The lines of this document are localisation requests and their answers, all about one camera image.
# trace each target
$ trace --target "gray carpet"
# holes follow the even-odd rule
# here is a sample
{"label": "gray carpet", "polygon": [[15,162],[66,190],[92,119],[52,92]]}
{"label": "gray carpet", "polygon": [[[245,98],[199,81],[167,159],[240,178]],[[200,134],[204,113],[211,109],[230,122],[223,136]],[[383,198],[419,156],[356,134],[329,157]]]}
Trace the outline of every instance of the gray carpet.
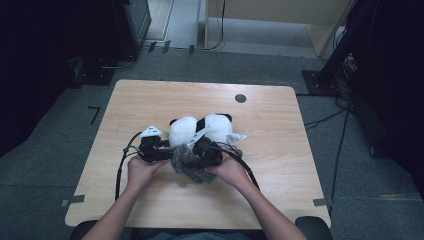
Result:
{"label": "gray carpet", "polygon": [[[170,80],[291,86],[307,93],[301,70],[320,70],[324,60],[282,56],[161,49],[143,51],[116,71],[110,86],[67,89],[31,137],[0,159],[0,239],[68,239],[66,208],[119,79]],[[299,96],[304,122],[340,108],[332,97]],[[95,110],[101,107],[93,125]],[[308,131],[325,196],[332,194],[335,160],[345,114]],[[367,139],[354,113],[335,182],[331,232],[334,239],[422,239],[424,204],[410,175],[390,159],[369,156]]]}

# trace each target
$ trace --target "person's left hand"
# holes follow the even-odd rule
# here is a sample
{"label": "person's left hand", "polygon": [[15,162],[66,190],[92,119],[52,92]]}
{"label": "person's left hand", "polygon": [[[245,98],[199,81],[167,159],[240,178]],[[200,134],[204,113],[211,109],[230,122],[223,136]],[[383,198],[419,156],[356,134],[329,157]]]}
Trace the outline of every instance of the person's left hand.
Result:
{"label": "person's left hand", "polygon": [[140,156],[132,157],[128,162],[128,183],[125,189],[141,191],[152,179],[156,170],[168,161],[158,161],[153,164],[146,163]]}

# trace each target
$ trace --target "person's right forearm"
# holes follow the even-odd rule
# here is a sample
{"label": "person's right forearm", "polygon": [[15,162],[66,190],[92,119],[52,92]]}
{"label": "person's right forearm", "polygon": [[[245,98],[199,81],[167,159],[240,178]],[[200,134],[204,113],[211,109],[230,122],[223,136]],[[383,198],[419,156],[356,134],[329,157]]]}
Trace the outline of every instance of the person's right forearm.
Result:
{"label": "person's right forearm", "polygon": [[252,182],[242,181],[235,187],[250,204],[267,239],[306,239],[296,225],[284,216]]}

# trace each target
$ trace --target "person's left forearm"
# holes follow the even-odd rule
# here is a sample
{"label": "person's left forearm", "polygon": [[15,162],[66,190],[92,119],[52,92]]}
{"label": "person's left forearm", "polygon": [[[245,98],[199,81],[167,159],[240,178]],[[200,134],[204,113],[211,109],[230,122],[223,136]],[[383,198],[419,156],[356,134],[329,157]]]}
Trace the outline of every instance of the person's left forearm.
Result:
{"label": "person's left forearm", "polygon": [[126,188],[83,239],[119,239],[140,190]]}

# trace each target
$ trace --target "table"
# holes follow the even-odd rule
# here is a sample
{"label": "table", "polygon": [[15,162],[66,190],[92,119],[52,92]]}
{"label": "table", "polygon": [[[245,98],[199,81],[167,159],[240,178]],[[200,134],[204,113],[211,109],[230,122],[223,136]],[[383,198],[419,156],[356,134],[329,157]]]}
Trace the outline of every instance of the table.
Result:
{"label": "table", "polygon": [[[247,100],[239,103],[237,94]],[[100,219],[114,202],[116,171],[122,149],[150,125],[169,131],[174,118],[197,119],[229,113],[234,132],[247,138],[236,143],[252,168],[262,193],[294,221],[318,216],[330,226],[323,193],[294,90],[282,86],[120,80],[117,82],[72,203],[66,224]],[[121,191],[127,183],[126,164]],[[220,179],[194,184],[167,164],[138,199],[128,227],[260,229],[253,211],[237,190]]]}
{"label": "table", "polygon": [[[305,24],[315,53],[321,56],[355,2],[356,0],[231,0],[225,3],[225,18]],[[208,46],[209,17],[221,18],[223,3],[224,0],[206,0],[205,47]]]}

